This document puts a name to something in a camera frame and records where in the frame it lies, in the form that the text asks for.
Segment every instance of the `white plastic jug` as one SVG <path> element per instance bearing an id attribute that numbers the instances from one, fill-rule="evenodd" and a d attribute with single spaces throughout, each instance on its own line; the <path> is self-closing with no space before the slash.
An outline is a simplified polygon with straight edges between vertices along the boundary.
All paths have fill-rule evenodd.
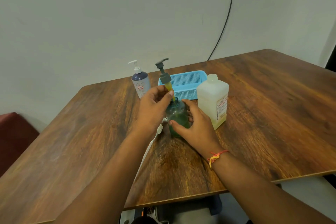
<path id="1" fill-rule="evenodd" d="M 218 80 L 217 74 L 209 74 L 196 91 L 198 107 L 210 117 L 213 128 L 217 129 L 226 121 L 229 84 Z"/>

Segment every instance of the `green plastic bottle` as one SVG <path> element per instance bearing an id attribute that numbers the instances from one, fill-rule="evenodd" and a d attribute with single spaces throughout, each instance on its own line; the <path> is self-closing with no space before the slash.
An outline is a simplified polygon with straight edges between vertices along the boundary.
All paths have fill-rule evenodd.
<path id="1" fill-rule="evenodd" d="M 166 109 L 166 116 L 168 121 L 174 120 L 183 127 L 190 128 L 187 107 L 182 101 L 179 101 L 177 97 L 175 97 L 175 101 L 170 101 Z M 181 137 L 174 131 L 171 125 L 169 125 L 169 131 L 173 137 Z"/>

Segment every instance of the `left hand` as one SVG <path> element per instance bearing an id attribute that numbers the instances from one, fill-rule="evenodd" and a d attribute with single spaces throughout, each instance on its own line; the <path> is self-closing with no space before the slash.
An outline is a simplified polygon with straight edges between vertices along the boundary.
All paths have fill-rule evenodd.
<path id="1" fill-rule="evenodd" d="M 140 107 L 134 130 L 142 135 L 148 135 L 151 141 L 156 135 L 156 131 L 166 116 L 166 108 L 173 98 L 174 91 L 169 91 L 164 85 L 151 88 L 140 99 Z"/>

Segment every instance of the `wood grain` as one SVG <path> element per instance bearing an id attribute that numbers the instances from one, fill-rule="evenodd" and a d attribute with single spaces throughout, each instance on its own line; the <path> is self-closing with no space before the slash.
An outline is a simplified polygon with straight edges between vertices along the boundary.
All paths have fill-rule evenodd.
<path id="1" fill-rule="evenodd" d="M 168 69 L 216 73 L 229 84 L 216 133 L 272 181 L 336 171 L 336 73 L 262 50 Z M 157 85 L 159 72 L 150 73 Z M 136 119 L 130 78 L 83 87 L 0 179 L 0 223 L 54 220 L 110 159 Z M 225 192 L 208 164 L 168 126 L 153 143 L 125 208 Z"/>

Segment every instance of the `green liquid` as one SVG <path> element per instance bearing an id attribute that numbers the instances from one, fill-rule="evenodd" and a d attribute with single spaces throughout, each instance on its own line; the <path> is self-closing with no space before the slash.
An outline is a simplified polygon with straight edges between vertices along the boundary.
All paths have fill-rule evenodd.
<path id="1" fill-rule="evenodd" d="M 187 115 L 184 114 L 173 115 L 170 117 L 170 120 L 176 121 L 178 124 L 182 125 L 185 128 L 190 128 L 189 118 Z M 169 125 L 169 131 L 173 137 L 181 137 L 178 133 L 174 131 L 171 125 Z"/>

